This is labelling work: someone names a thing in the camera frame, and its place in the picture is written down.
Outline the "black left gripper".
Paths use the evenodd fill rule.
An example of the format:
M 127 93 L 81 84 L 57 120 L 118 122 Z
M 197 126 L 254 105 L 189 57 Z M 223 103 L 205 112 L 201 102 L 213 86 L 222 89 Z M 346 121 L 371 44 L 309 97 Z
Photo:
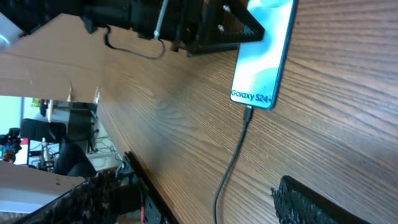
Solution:
M 131 28 L 142 39 L 170 41 L 190 56 L 224 52 L 263 39 L 265 29 L 241 0 L 137 0 Z

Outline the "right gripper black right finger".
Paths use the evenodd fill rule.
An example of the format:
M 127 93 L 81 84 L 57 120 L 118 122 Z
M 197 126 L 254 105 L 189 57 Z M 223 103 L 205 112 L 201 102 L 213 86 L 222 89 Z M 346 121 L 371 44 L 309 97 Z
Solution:
M 288 175 L 271 197 L 281 224 L 369 224 Z

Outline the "Samsung Galaxy smartphone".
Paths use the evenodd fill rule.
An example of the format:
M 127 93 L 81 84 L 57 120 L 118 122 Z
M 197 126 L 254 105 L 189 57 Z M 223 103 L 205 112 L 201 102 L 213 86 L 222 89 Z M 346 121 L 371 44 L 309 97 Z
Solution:
M 235 103 L 273 109 L 287 56 L 297 0 L 250 0 L 248 11 L 265 29 L 259 42 L 239 46 L 230 91 Z

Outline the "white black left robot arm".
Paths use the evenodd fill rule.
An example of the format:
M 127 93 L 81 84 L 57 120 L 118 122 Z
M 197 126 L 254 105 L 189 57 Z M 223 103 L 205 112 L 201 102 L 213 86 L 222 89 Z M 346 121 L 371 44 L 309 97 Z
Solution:
M 1 0 L 1 13 L 31 34 L 60 14 L 78 16 L 88 33 L 113 26 L 142 39 L 170 41 L 190 56 L 234 50 L 265 29 L 237 0 Z

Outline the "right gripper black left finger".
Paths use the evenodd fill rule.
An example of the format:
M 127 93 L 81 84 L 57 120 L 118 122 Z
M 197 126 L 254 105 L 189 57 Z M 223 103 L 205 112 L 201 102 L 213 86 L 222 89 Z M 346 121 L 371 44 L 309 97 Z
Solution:
M 16 220 L 23 223 L 114 223 L 118 216 L 142 205 L 137 184 L 123 184 L 132 177 L 115 170 L 97 173 L 42 208 Z

